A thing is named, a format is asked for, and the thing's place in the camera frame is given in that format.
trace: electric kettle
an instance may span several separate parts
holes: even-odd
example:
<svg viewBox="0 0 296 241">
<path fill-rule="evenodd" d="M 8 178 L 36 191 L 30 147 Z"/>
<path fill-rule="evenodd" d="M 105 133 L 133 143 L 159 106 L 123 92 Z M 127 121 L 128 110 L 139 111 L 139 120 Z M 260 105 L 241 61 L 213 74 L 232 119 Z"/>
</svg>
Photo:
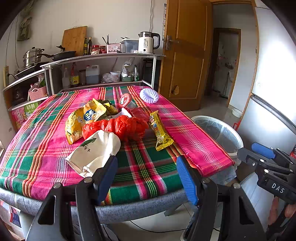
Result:
<svg viewBox="0 0 296 241">
<path fill-rule="evenodd" d="M 160 46 L 160 35 L 158 33 L 151 32 L 141 32 L 139 35 L 139 47 L 138 53 L 153 53 L 154 49 L 159 48 Z M 154 38 L 157 37 L 157 46 L 154 45 Z"/>
</svg>

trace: door handle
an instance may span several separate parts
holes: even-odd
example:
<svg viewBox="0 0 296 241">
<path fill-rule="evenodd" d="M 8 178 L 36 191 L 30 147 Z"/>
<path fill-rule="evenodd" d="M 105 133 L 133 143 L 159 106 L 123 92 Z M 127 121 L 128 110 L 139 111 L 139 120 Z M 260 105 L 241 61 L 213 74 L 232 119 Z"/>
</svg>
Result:
<svg viewBox="0 0 296 241">
<path fill-rule="evenodd" d="M 170 50 L 171 43 L 178 44 L 179 43 L 179 40 L 172 39 L 172 36 L 171 35 L 167 35 L 167 39 L 166 39 L 166 43 L 165 43 L 165 49 L 166 50 Z"/>
<path fill-rule="evenodd" d="M 172 39 L 170 39 L 169 41 L 170 41 L 170 42 L 173 42 L 173 43 L 177 43 L 177 44 L 179 43 L 178 40 L 172 40 Z"/>
<path fill-rule="evenodd" d="M 166 43 L 165 43 L 165 49 L 166 50 L 170 50 L 170 46 L 171 46 L 170 41 L 171 40 L 172 40 L 172 36 L 171 35 L 167 35 L 167 40 L 166 40 Z"/>
</svg>

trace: white refrigerator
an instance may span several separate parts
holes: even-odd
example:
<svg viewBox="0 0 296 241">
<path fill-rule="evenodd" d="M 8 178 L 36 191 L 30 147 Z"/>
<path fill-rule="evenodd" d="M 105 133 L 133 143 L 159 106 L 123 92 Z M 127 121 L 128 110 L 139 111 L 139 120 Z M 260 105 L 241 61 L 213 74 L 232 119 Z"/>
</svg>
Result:
<svg viewBox="0 0 296 241">
<path fill-rule="evenodd" d="M 252 95 L 238 128 L 253 142 L 290 153 L 296 144 L 296 46 L 268 8 L 256 7 L 259 59 Z"/>
</svg>

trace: cutting board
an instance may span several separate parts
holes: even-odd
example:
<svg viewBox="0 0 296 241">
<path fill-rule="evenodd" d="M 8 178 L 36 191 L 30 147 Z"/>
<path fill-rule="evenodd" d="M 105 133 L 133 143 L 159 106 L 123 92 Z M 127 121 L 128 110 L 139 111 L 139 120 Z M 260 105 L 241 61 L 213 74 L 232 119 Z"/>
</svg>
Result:
<svg viewBox="0 0 296 241">
<path fill-rule="evenodd" d="M 82 56 L 86 31 L 87 26 L 65 30 L 62 46 L 66 49 L 66 51 L 76 51 L 75 56 Z"/>
</svg>

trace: pink basket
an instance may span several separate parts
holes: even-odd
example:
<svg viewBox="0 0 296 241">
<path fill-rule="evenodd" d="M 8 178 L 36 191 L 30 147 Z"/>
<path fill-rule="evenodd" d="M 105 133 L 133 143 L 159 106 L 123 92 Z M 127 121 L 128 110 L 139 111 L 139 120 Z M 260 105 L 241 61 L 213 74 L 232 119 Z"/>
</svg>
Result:
<svg viewBox="0 0 296 241">
<path fill-rule="evenodd" d="M 43 86 L 39 89 L 33 89 L 31 92 L 28 92 L 31 100 L 40 99 L 46 96 L 47 89 L 46 86 Z"/>
</svg>

